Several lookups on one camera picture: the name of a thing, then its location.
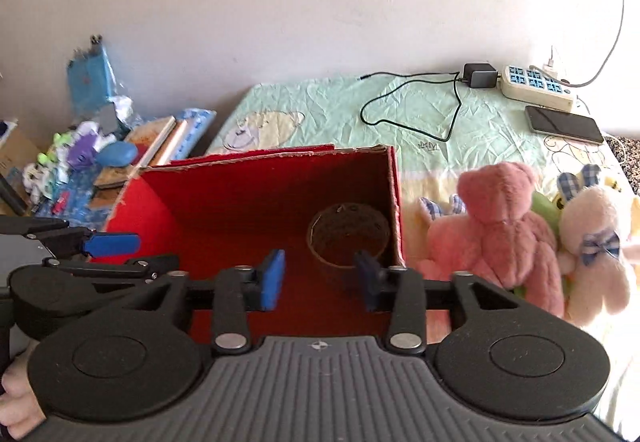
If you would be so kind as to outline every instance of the bed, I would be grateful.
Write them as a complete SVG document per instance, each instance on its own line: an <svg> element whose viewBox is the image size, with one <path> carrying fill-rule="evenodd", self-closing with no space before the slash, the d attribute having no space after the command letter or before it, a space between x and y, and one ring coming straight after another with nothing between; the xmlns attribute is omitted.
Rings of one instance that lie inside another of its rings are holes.
<svg viewBox="0 0 640 442"><path fill-rule="evenodd" d="M431 76L447 80L451 76ZM609 146L592 146L559 137L531 133L525 103L505 98L499 89L471 89L457 84L462 106L449 142L382 122L361 122L360 109L405 80L376 75L309 80L301 83L254 86L213 140L207 153L224 154L279 146L335 144L338 148L390 144L396 147L401 189L402 244L406 264L425 256L426 227L418 200L439 203L455 192L460 173L501 161L523 162L538 174L538 190L553 197L556 177L598 164L631 193L631 187ZM447 135L458 102L451 83L411 83L369 104L369 122L387 118L431 135ZM628 440L640 436L634 417L634 396L640 393L640 307L634 300L615 317L603 317L589 332L599 339L612 362L610 381L596 414ZM430 340L444 335L446 326L430 318Z"/></svg>

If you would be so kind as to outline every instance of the black cable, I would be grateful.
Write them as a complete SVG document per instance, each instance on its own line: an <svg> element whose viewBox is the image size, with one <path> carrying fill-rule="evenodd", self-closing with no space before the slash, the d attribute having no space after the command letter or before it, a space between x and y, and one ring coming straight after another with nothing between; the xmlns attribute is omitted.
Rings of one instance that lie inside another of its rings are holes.
<svg viewBox="0 0 640 442"><path fill-rule="evenodd" d="M416 76L436 76L436 75L451 75L451 76L454 76L453 79L448 79L446 81L430 81L430 80L427 80L427 79L412 79L411 81L405 81L400 86L394 88L390 92L387 92L386 94L382 94L381 96L377 96L376 98L373 98L370 101L367 101L364 104L364 106L360 109L360 120L364 124L367 124L368 126L377 126L381 122L386 122L387 124L391 124L393 126L397 126L398 128L402 128L404 130L409 130L410 132L416 132L416 133L420 133L421 135L426 135L427 137L432 138L434 140L438 140L440 142L447 142L451 138L451 133L453 132L453 126L456 123L456 117L458 116L458 112L460 111L460 108L462 107L462 101L460 100L460 96L458 95L458 88L456 87L457 82L460 81L458 79L458 76L460 75L460 72L452 72L450 74L435 74L435 73L428 73L427 74L427 73L425 73L425 74L411 74L411 75L396 75L396 74L392 74L390 72L375 72L375 73L369 74L367 76L362 76L360 79L367 79L367 78L370 78L371 76L375 76L375 75L379 75L379 74L387 74L387 75L397 76L397 77L402 77L402 78L416 77ZM452 83L453 84L453 93L455 94L456 99L458 100L458 107L456 108L456 111L453 114L453 119L451 120L451 126L449 128L449 133L447 133L447 136L445 138L441 138L441 137L438 137L438 136L435 136L435 135L431 135L431 133L427 133L424 130L419 130L418 128L414 128L412 126L407 126L406 124L402 124L400 122L395 122L394 120L388 120L388 118L381 118L380 120L377 120L376 122L369 122L364 118L364 109L367 106L369 106L372 102L375 102L375 101L377 101L379 99L383 99L385 97L388 97L388 96L396 93L400 88L403 88L404 86L407 86L410 83L425 83L427 85L444 85L446 83Z"/></svg>
<svg viewBox="0 0 640 442"><path fill-rule="evenodd" d="M421 74L395 74L393 72L373 72L372 74L367 74L365 76L362 76L360 78L361 81L363 81L364 79L369 79L370 77L373 76L394 76L394 77L402 77L402 78L408 78L408 77L420 77L420 76L454 76L456 74L459 74L460 72L423 72ZM433 84L444 84L444 83L450 83L451 81L444 81L443 83L433 83Z"/></svg>

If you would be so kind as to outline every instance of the smartphone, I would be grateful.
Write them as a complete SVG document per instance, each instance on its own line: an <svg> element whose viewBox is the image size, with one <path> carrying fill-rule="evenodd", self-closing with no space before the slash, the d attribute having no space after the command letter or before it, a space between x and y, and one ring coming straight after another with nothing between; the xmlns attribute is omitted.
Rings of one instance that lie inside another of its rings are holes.
<svg viewBox="0 0 640 442"><path fill-rule="evenodd" d="M525 106L529 126L534 132L557 135L591 144L602 144L604 138L596 121L584 115L568 114L538 106Z"/></svg>

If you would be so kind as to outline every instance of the ridged gray surface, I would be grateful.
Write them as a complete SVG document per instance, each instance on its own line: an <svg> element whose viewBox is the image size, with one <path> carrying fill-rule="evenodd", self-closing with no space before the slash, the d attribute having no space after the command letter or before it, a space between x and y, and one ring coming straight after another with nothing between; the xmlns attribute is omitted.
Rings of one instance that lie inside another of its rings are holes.
<svg viewBox="0 0 640 442"><path fill-rule="evenodd" d="M267 338L220 359L176 406L121 425L50 418L28 442L603 442L592 416L556 426L487 419L457 403L416 358L372 337Z"/></svg>

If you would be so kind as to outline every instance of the finger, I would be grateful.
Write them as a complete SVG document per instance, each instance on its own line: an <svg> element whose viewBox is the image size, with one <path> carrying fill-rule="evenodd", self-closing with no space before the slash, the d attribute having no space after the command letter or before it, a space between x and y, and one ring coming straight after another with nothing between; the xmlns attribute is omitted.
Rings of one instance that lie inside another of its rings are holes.
<svg viewBox="0 0 640 442"><path fill-rule="evenodd" d="M35 395L32 393L18 398L3 400L0 403L0 424L5 426L17 424L30 416L39 414L42 414L42 410Z"/></svg>
<svg viewBox="0 0 640 442"><path fill-rule="evenodd" d="M9 366L2 376L2 387L12 397L19 397L31 392L27 376L27 358L18 358Z"/></svg>
<svg viewBox="0 0 640 442"><path fill-rule="evenodd" d="M7 428L9 435L15 440L20 440L26 434L30 433L33 429L38 427L44 420L44 415L30 416L28 419L18 422Z"/></svg>

